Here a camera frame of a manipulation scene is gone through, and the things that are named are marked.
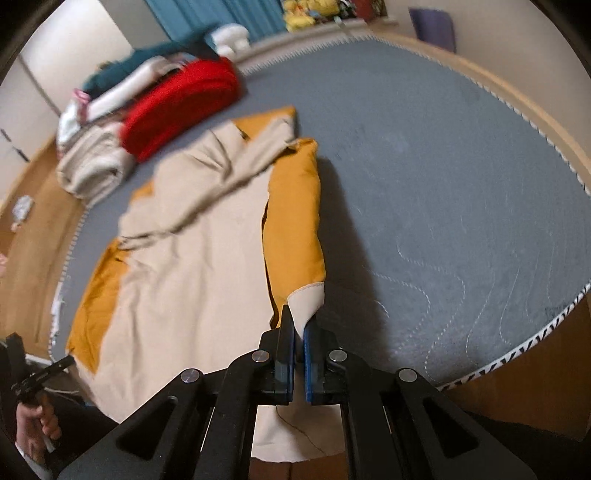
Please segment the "person's left hand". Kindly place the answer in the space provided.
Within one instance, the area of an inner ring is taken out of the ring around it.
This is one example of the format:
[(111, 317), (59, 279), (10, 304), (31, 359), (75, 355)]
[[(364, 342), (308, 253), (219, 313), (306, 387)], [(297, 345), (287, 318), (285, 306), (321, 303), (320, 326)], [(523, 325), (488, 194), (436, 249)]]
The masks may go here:
[(38, 464), (45, 463), (47, 440), (57, 441), (61, 428), (47, 394), (40, 394), (32, 404), (19, 403), (16, 409), (16, 445)]

